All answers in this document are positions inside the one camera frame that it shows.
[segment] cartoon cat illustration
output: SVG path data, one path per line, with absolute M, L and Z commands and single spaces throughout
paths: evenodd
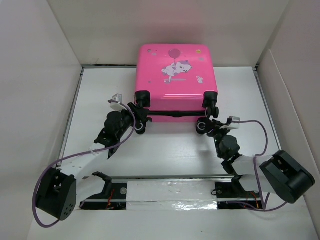
M 198 83 L 203 84 L 204 83 L 204 79 L 200 76 L 196 76 L 196 79 L 198 80 Z
M 169 76 L 168 82 L 170 83 L 172 77 L 177 76 L 180 73 L 187 73 L 190 69 L 192 69 L 192 66 L 188 61 L 178 61 L 177 63 L 174 62 L 171 65 L 164 67 L 162 73 L 164 76 Z

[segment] black bracket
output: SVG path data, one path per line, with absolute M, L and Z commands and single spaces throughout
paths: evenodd
M 203 95 L 202 107 L 206 109 L 208 117 L 213 116 L 215 119 L 219 117 L 219 108 L 216 107 L 218 101 L 218 93 L 215 91 L 206 91 Z
M 135 102 L 140 108 L 150 108 L 150 92 L 149 91 L 136 91 L 134 94 Z
M 315 184 L 314 177 L 283 150 L 261 164 L 260 169 L 275 193 L 289 204 L 294 204 Z
M 105 181 L 102 192 L 88 197 L 88 200 L 81 202 L 83 210 L 124 210 L 127 207 L 127 183 L 112 183 L 112 178 L 101 172 L 94 172 L 97 176 Z
M 146 123 L 148 121 L 149 109 L 134 105 L 132 102 L 128 103 L 128 107 L 131 109 L 137 122 Z
M 219 210 L 222 209 L 243 209 L 244 207 L 239 203 L 232 203 L 234 199 L 245 199 L 237 202 L 247 203 L 254 208 L 262 209 L 261 200 L 259 193 L 248 192 L 243 189 L 239 183 L 240 176 L 236 176 L 232 179 L 232 182 L 216 182 L 215 183 L 215 196 L 218 199 L 217 207 Z
M 57 218 L 67 219 L 76 206 L 77 180 L 60 170 L 50 168 L 36 193 L 36 207 Z
M 102 144 L 106 148 L 120 143 L 120 139 L 133 123 L 134 119 L 127 110 L 109 112 L 106 121 L 104 122 L 104 128 L 101 130 L 96 140 L 94 140 L 94 143 Z M 108 159 L 117 152 L 119 147 L 120 146 L 109 150 Z

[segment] white wall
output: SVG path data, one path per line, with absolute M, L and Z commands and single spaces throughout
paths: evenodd
M 40 169 L 58 155 L 81 66 L 44 0 L 0 0 L 0 239 L 26 239 Z
M 202 43 L 255 66 L 289 0 L 48 0 L 81 64 L 136 64 L 146 43 Z
M 315 177 L 305 199 L 320 234 L 320 1 L 292 0 L 258 69 L 281 146 Z

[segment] white table surface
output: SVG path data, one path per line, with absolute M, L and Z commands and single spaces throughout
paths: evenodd
M 107 113 L 111 111 L 107 100 L 113 94 L 123 94 L 124 103 L 132 100 L 135 73 L 134 68 L 84 71 L 65 156 L 85 151 L 92 145 L 104 125 Z M 263 122 L 269 135 L 267 154 L 276 152 L 276 138 L 252 69 L 218 67 L 215 68 L 215 74 L 219 89 L 219 119 L 225 120 L 233 115 L 242 120 Z M 253 155 L 264 148 L 264 134 L 256 124 L 243 124 L 232 134 L 238 138 L 242 154 Z M 101 166 L 101 171 L 111 176 L 225 174 L 220 163 L 212 139 L 197 135 L 193 124 L 153 123 L 148 124 L 145 135 L 135 134 L 125 143 Z M 150 192 L 149 198 L 157 193 L 157 189 L 152 187 L 148 191 L 155 191 Z M 281 202 L 272 194 L 268 208 L 274 208 Z M 303 198 L 296 204 L 287 204 L 274 212 L 160 209 L 75 210 L 67 220 L 49 229 L 41 228 L 33 221 L 28 240 L 318 239 Z M 44 223 L 54 221 L 41 210 L 38 212 Z
M 251 67 L 214 68 L 220 115 L 242 120 L 259 120 L 268 132 L 267 154 L 279 148 Z M 108 100 L 123 95 L 123 103 L 133 101 L 135 68 L 85 69 L 64 156 L 86 151 L 104 127 L 112 109 Z M 261 153 L 265 146 L 262 128 L 246 123 L 231 132 L 243 155 Z M 210 176 L 225 175 L 217 158 L 213 138 L 196 133 L 194 123 L 147 123 L 144 135 L 134 135 L 117 153 L 105 161 L 101 171 L 115 176 Z

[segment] red wire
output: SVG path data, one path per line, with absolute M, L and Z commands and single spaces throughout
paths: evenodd
M 255 199 L 256 207 L 259 208 L 259 204 L 258 204 L 258 200 L 257 200 L 256 195 L 255 195 L 252 191 L 251 191 L 250 193 L 251 193 L 251 195 L 252 195 L 252 196 L 254 197 L 254 199 Z
M 114 195 L 114 192 L 115 192 L 115 190 L 113 189 L 112 192 L 111 192 L 111 196 L 108 198 L 108 204 L 106 206 L 106 209 L 108 209 L 108 207 L 111 205 L 110 201 L 111 201 L 111 199 L 112 199 L 112 197 Z

